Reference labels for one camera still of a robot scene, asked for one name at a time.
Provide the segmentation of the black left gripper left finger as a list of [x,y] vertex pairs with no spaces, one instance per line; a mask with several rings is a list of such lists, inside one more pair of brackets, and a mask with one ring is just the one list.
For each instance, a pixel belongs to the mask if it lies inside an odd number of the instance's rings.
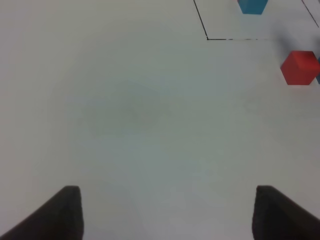
[[79,186],[63,187],[40,208],[1,235],[2,240],[82,240],[84,217]]

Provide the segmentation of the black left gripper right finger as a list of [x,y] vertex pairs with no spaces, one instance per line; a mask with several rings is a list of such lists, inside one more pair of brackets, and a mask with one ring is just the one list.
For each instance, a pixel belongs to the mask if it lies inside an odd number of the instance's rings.
[[273,186],[259,185],[251,231],[255,240],[318,240],[320,220]]

